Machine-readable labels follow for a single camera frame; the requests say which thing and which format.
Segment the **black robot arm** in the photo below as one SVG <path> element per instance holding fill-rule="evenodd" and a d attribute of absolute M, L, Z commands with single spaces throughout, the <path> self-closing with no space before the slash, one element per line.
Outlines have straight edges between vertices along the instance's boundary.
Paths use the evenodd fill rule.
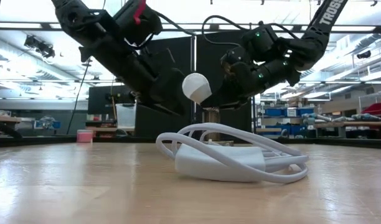
<path fill-rule="evenodd" d="M 184 75 L 175 68 L 170 51 L 156 55 L 146 49 L 144 54 L 136 52 L 162 31 L 159 16 L 146 0 L 127 1 L 113 17 L 105 10 L 89 9 L 81 0 L 52 2 L 62 30 L 82 45 L 82 62 L 95 57 L 132 90 L 140 105 L 184 114 L 178 99 Z"/>
<path fill-rule="evenodd" d="M 300 72 L 312 68 L 324 55 L 330 31 L 346 3 L 347 0 L 325 0 L 302 38 L 279 24 L 262 22 L 246 32 L 241 47 L 229 50 L 221 58 L 225 79 L 201 107 L 236 109 L 280 82 L 287 81 L 291 86 L 298 83 Z M 293 39 L 278 37 L 272 26 L 288 31 Z"/>

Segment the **white cable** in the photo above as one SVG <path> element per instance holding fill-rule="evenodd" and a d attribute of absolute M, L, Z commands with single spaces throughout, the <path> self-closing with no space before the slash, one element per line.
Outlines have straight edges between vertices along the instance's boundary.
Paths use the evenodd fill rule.
<path fill-rule="evenodd" d="M 259 146 L 263 149 L 264 155 L 267 157 L 265 161 L 266 169 L 265 171 L 255 169 L 248 165 L 242 164 L 232 158 L 223 155 L 222 153 L 216 151 L 215 149 L 209 147 L 208 144 L 204 144 L 201 141 L 193 139 L 189 136 L 185 136 L 185 133 L 189 133 L 190 136 L 195 131 L 206 131 L 204 134 L 209 133 L 223 133 L 235 136 L 244 141 L 250 142 L 255 146 Z M 162 142 L 163 141 L 172 141 L 171 150 L 169 150 Z M 225 164 L 228 167 L 231 167 L 237 170 L 239 173 L 245 174 L 252 179 L 259 181 L 265 180 L 274 183 L 287 184 L 290 182 L 295 182 L 304 178 L 308 173 L 308 168 L 305 165 L 305 162 L 308 160 L 308 156 L 302 155 L 299 151 L 291 149 L 287 146 L 284 146 L 278 142 L 275 142 L 271 139 L 264 138 L 262 136 L 248 133 L 246 131 L 237 130 L 222 124 L 217 123 L 204 123 L 204 124 L 193 124 L 187 126 L 180 130 L 178 133 L 163 133 L 158 136 L 156 139 L 156 145 L 158 149 L 165 155 L 169 156 L 171 159 L 175 159 L 178 152 L 177 142 L 186 144 L 194 149 L 203 152 L 204 154 L 214 158 L 215 160 Z M 291 164 L 296 164 L 300 167 L 301 172 L 291 175 L 280 175 L 272 174 L 282 169 L 289 167 Z"/>

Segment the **wooden table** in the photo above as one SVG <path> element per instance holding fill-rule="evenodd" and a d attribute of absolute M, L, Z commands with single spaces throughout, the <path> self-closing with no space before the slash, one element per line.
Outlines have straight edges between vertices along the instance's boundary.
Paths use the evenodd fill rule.
<path fill-rule="evenodd" d="M 310 158 L 292 184 L 180 175 L 155 144 L 0 148 L 0 223 L 381 223 L 381 150 L 291 147 Z"/>
<path fill-rule="evenodd" d="M 318 138 L 322 128 L 338 128 L 339 137 L 346 138 L 346 127 L 370 127 L 381 131 L 381 121 L 343 121 L 314 124 Z"/>
<path fill-rule="evenodd" d="M 12 123 L 20 123 L 22 121 L 21 118 L 8 117 L 8 116 L 0 116 L 0 122 L 12 122 Z"/>

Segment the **blue bin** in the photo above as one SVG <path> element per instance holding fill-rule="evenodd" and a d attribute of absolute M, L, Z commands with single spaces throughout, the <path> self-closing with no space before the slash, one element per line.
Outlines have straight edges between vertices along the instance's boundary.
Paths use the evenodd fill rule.
<path fill-rule="evenodd" d="M 277 125 L 266 125 L 265 128 L 279 128 Z M 261 134 L 265 134 L 265 135 L 280 135 L 280 131 L 279 132 L 269 132 L 269 133 L 261 133 Z"/>
<path fill-rule="evenodd" d="M 53 125 L 54 129 L 59 129 L 62 125 L 60 124 L 60 121 L 54 121 Z"/>
<path fill-rule="evenodd" d="M 303 128 L 307 128 L 307 127 L 303 125 L 292 126 L 290 134 L 296 136 Z"/>
<path fill-rule="evenodd" d="M 298 109 L 297 110 L 297 115 L 298 116 L 302 116 L 303 114 L 311 114 L 311 113 L 314 113 L 314 109 L 313 108 L 310 108 L 310 109 Z"/>
<path fill-rule="evenodd" d="M 278 132 L 264 133 L 268 135 L 280 135 L 284 129 L 287 129 L 288 133 L 290 134 L 290 126 L 288 125 L 267 125 L 265 126 L 265 128 L 280 128 L 281 129 L 281 131 L 278 131 Z"/>
<path fill-rule="evenodd" d="M 266 116 L 283 116 L 282 109 L 265 109 Z"/>

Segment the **ceiling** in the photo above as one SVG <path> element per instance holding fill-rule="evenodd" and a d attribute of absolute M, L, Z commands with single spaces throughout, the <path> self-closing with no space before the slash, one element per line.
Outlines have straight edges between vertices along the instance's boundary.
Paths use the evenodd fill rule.
<path fill-rule="evenodd" d="M 83 2 L 89 8 L 100 9 L 103 7 L 102 0 L 83 0 Z M 106 0 L 105 9 L 113 15 L 125 2 L 125 0 Z M 195 29 L 195 26 L 199 28 L 200 25 L 186 24 L 201 23 L 212 14 L 227 17 L 238 24 L 258 23 L 260 20 L 263 20 L 265 23 L 308 24 L 318 8 L 317 1 L 292 0 L 265 1 L 264 5 L 261 5 L 261 1 L 253 0 L 215 0 L 213 5 L 210 4 L 210 1 L 206 0 L 147 0 L 147 4 L 175 22 L 181 23 L 181 26 L 185 29 Z M 381 25 L 381 1 L 374 7 L 371 7 L 371 4 L 372 1 L 350 0 L 336 24 L 350 26 Z M 2 50 L 0 57 L 10 57 L 8 63 L 0 63 L 0 72 L 4 74 L 0 75 L 1 79 L 82 79 L 85 67 L 80 61 L 79 44 L 76 41 L 62 31 L 24 30 L 24 23 L 26 22 L 56 23 L 57 19 L 54 10 L 52 2 L 46 0 L 32 0 L 30 3 L 29 1 L 1 0 L 0 22 L 5 22 L 5 26 L 9 23 L 11 26 L 9 30 L 0 30 L 0 51 Z M 222 23 L 223 21 L 216 19 L 210 22 Z M 286 85 L 276 86 L 267 91 L 262 97 L 272 98 L 283 95 L 305 96 L 311 92 L 329 93 L 333 90 L 347 87 L 342 91 L 333 93 L 339 94 L 351 91 L 353 88 L 351 86 L 360 86 L 360 84 L 337 83 L 333 85 L 331 83 L 331 85 L 327 85 L 315 82 L 325 80 L 332 82 L 339 80 L 354 82 L 366 77 L 370 73 L 381 72 L 381 35 L 352 34 L 355 29 L 363 30 L 366 27 L 336 27 L 336 29 L 348 29 L 350 34 L 332 34 L 325 56 L 313 69 L 303 73 L 302 82 L 296 88 L 288 88 Z M 26 49 L 23 44 L 27 35 L 34 35 L 44 42 L 52 44 L 57 56 L 53 60 L 42 60 L 42 57 L 37 52 Z M 182 32 L 162 32 L 160 35 L 155 36 L 154 39 L 183 36 L 186 36 L 186 34 Z M 356 54 L 366 50 L 371 51 L 372 55 L 370 58 L 356 58 Z M 92 66 L 88 69 L 87 74 L 86 80 L 92 80 L 95 77 L 98 77 L 100 80 L 114 79 L 114 76 L 97 61 L 92 62 Z M 381 73 L 377 73 L 376 77 L 378 78 L 373 79 L 373 81 L 381 80 Z M 81 95 L 86 97 L 88 87 L 95 85 L 111 85 L 111 83 L 96 84 L 87 82 L 82 86 Z M 0 88 L 20 89 L 18 91 L 20 96 L 73 97 L 78 92 L 79 87 L 79 83 L 61 81 L 56 83 L 51 81 L 48 84 L 22 82 L 14 85 L 11 82 L 0 82 Z"/>

